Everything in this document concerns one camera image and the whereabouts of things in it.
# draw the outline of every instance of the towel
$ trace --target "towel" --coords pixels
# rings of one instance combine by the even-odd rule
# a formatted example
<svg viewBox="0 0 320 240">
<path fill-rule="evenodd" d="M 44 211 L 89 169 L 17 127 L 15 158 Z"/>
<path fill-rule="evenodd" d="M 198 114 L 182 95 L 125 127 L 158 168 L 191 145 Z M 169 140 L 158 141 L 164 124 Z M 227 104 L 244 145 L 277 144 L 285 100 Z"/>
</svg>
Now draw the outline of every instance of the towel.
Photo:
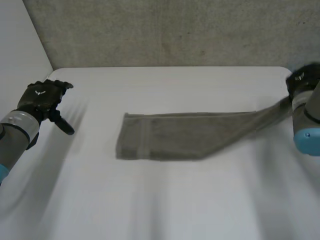
<svg viewBox="0 0 320 240">
<path fill-rule="evenodd" d="M 116 144 L 116 157 L 123 160 L 202 160 L 291 115 L 289 97 L 252 112 L 126 113 Z"/>
</svg>

